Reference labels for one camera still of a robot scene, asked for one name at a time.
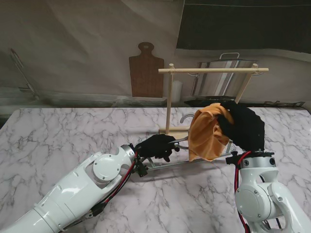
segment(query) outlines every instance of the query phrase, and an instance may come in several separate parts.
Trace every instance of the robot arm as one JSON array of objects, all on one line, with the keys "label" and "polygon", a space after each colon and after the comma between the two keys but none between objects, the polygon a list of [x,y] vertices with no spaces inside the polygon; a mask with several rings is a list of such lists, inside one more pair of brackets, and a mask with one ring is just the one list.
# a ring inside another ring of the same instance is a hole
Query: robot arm
[{"label": "robot arm", "polygon": [[[310,232],[310,219],[288,188],[277,181],[278,169],[271,155],[259,151],[242,160],[242,183],[235,193],[238,212],[247,220],[252,233]],[[228,158],[227,163],[236,160],[234,157]],[[259,176],[263,177],[264,183],[257,183]],[[286,226],[283,229],[270,229],[263,223],[279,216],[285,217]]]},{"label": "robot arm", "polygon": [[[98,214],[98,209],[93,207],[119,188],[121,167],[133,168],[134,158],[134,151],[128,145],[121,146],[117,155],[93,154],[62,178],[32,210],[1,233],[58,233],[92,217],[94,211]],[[86,172],[88,167],[94,180]]]}]

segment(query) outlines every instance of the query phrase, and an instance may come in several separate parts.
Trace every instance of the gray wall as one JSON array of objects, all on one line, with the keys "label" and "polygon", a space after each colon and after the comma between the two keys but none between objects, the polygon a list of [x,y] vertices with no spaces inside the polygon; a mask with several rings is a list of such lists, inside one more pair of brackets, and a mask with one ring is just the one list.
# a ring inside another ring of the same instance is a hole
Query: gray wall
[{"label": "gray wall", "polygon": [[[42,0],[0,4],[0,86],[25,86],[9,57],[14,48],[37,90],[78,94],[131,95],[128,57],[137,45],[175,67],[196,67],[215,57],[175,54],[183,1]],[[270,72],[252,79],[242,99],[311,101],[311,64],[276,56],[259,60]],[[176,75],[189,96],[193,78]]]}]

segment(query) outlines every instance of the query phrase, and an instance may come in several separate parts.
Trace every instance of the cutting board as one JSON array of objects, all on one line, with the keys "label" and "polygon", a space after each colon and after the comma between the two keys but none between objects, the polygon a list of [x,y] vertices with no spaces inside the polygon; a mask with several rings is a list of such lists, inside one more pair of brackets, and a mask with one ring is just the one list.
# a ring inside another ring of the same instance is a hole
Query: cutting board
[{"label": "cutting board", "polygon": [[163,74],[158,69],[164,68],[164,60],[154,57],[154,45],[142,42],[138,45],[141,54],[129,57],[132,96],[133,97],[158,97],[163,96]]}]

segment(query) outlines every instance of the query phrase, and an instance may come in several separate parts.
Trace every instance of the orange towel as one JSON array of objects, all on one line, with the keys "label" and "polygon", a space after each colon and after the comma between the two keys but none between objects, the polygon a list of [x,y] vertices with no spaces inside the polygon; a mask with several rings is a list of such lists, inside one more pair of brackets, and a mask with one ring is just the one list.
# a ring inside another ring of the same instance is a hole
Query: orange towel
[{"label": "orange towel", "polygon": [[222,154],[229,138],[223,135],[218,124],[219,114],[224,115],[233,124],[230,112],[220,103],[213,103],[195,113],[189,129],[189,161],[193,161],[197,156],[212,161]]}]

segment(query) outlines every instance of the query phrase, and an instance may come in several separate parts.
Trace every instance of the white marble surface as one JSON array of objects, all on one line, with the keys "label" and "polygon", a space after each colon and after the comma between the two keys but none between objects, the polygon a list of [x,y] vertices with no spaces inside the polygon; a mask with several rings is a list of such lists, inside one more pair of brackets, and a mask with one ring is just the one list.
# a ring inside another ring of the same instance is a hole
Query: white marble surface
[{"label": "white marble surface", "polygon": [[[165,125],[162,108],[22,109],[0,130],[0,229],[31,209],[61,177],[99,150],[114,153]],[[279,180],[311,217],[311,117],[306,110],[254,108],[266,123]],[[177,126],[193,108],[172,109]],[[183,125],[188,125],[188,118]],[[187,152],[173,154],[183,160]],[[243,232],[224,160],[134,174],[103,214],[73,233]]]}]

